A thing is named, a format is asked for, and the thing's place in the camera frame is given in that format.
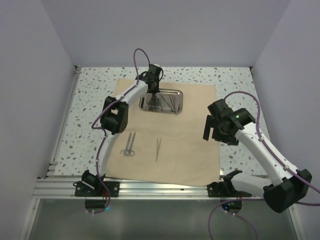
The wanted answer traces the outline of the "beige cloth wrap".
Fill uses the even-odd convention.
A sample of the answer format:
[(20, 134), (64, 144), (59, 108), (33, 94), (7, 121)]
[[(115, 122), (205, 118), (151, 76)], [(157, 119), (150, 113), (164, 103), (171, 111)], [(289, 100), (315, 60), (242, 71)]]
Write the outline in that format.
[[(183, 93), (181, 113), (129, 107), (128, 125), (116, 139), (106, 165), (112, 178), (186, 186), (205, 186), (220, 178), (219, 144), (203, 139), (208, 106), (216, 100), (213, 85), (163, 82), (163, 89)], [(130, 133), (135, 134), (133, 156), (121, 156)], [(156, 161), (157, 139), (161, 145)]]

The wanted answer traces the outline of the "steel tweezers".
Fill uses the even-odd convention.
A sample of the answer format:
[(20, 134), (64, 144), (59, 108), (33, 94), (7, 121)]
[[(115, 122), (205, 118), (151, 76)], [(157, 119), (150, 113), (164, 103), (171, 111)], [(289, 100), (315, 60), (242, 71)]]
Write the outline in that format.
[(162, 139), (161, 139), (161, 138), (158, 138), (158, 139), (157, 139), (157, 142), (156, 142), (156, 157), (155, 157), (155, 161), (156, 161), (156, 162), (158, 161), (158, 157), (159, 157), (159, 151), (160, 151), (160, 147), (161, 147), (161, 141), (162, 141)]

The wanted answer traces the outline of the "steel surgical scissors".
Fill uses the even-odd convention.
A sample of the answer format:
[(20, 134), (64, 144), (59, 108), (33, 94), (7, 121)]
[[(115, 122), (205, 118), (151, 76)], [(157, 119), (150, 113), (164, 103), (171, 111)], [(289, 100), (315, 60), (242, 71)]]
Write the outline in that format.
[(133, 145), (134, 145), (134, 141), (135, 141), (135, 137), (136, 137), (136, 132), (131, 134), (131, 140), (130, 140), (130, 144), (129, 144), (129, 156), (128, 157), (132, 157), (135, 155), (135, 151), (133, 150)]
[(130, 147), (130, 142), (131, 142), (131, 136), (132, 136), (132, 133), (130, 133), (129, 136), (128, 136), (125, 149), (120, 151), (120, 155), (121, 156), (127, 156), (128, 157), (130, 155), (129, 147)]

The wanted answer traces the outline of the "steel forceps with rings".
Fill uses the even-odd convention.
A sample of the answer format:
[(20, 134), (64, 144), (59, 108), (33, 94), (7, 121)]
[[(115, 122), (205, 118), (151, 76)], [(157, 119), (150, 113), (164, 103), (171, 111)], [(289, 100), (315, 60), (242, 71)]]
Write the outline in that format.
[(147, 110), (150, 112), (158, 111), (160, 107), (158, 96), (155, 93), (150, 93), (148, 97), (149, 99), (147, 101)]

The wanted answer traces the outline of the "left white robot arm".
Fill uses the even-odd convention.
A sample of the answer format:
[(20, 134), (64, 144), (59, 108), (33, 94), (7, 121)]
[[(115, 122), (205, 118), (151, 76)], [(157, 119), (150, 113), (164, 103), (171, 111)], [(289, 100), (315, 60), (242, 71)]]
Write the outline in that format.
[(93, 130), (102, 130), (103, 138), (95, 157), (95, 174), (86, 170), (81, 176), (81, 184), (92, 196), (99, 196), (109, 188), (104, 183), (106, 166), (117, 138), (124, 132), (129, 120), (129, 107), (145, 94), (157, 94), (164, 75), (161, 67), (149, 64), (148, 70), (138, 73), (133, 83), (120, 94), (108, 96), (104, 100), (102, 112), (93, 121)]

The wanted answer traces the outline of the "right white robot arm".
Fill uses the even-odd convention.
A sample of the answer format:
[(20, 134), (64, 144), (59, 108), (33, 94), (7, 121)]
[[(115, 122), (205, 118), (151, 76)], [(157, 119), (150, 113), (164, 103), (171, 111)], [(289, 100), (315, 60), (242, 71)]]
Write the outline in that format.
[(210, 114), (206, 117), (202, 138), (206, 141), (212, 138), (228, 146), (242, 143), (267, 173), (267, 178), (262, 178), (233, 170), (222, 182), (214, 183), (214, 189), (219, 189), (226, 197), (242, 192), (263, 198), (276, 213), (282, 213), (306, 196), (311, 173), (288, 161), (265, 137), (248, 110), (234, 111), (224, 99), (207, 108)]

